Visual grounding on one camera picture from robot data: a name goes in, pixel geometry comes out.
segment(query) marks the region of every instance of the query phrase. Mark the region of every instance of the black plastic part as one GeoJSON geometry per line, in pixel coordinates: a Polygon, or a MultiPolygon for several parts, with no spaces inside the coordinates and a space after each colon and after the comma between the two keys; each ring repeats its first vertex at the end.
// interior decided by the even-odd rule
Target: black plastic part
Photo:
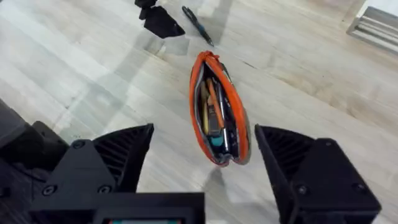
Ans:
{"type": "Polygon", "coordinates": [[[153,131],[148,124],[75,141],[47,181],[50,190],[34,200],[32,218],[40,224],[160,218],[204,224],[204,193],[135,193],[153,131]],[[75,149],[77,142],[82,147],[75,149]]]}
{"type": "Polygon", "coordinates": [[[127,128],[101,136],[94,147],[116,181],[118,192],[135,192],[149,150],[154,125],[127,128]]]}
{"type": "Polygon", "coordinates": [[[381,206],[336,141],[256,125],[281,224],[371,223],[381,206]]]}
{"type": "Polygon", "coordinates": [[[40,121],[32,126],[0,100],[0,157],[26,168],[53,170],[68,144],[40,121]]]}
{"type": "Polygon", "coordinates": [[[144,27],[158,37],[164,39],[185,34],[185,31],[161,6],[143,10],[146,10],[146,12],[140,15],[140,19],[146,19],[144,27]]]}
{"type": "Polygon", "coordinates": [[[134,4],[140,8],[155,6],[157,0],[135,0],[134,4]]]}

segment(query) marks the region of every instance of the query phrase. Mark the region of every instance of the orange pencil case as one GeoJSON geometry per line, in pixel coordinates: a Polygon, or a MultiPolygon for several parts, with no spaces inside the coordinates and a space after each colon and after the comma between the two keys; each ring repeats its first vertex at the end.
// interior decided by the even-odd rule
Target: orange pencil case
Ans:
{"type": "Polygon", "coordinates": [[[190,114],[198,143],[219,166],[250,158],[250,127],[245,109],[219,56],[202,52],[192,68],[190,114]]]}

